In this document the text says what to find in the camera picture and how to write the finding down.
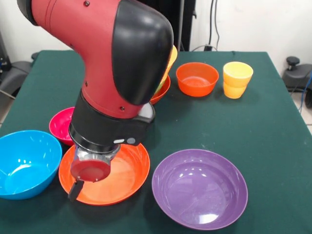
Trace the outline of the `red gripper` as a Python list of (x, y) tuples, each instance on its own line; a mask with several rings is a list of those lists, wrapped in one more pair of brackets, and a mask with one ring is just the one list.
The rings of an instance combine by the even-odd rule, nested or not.
[(110, 165), (100, 160), (74, 160), (70, 168), (71, 175), (76, 179), (73, 183), (68, 198), (71, 202), (79, 196), (84, 181), (98, 182), (110, 174)]

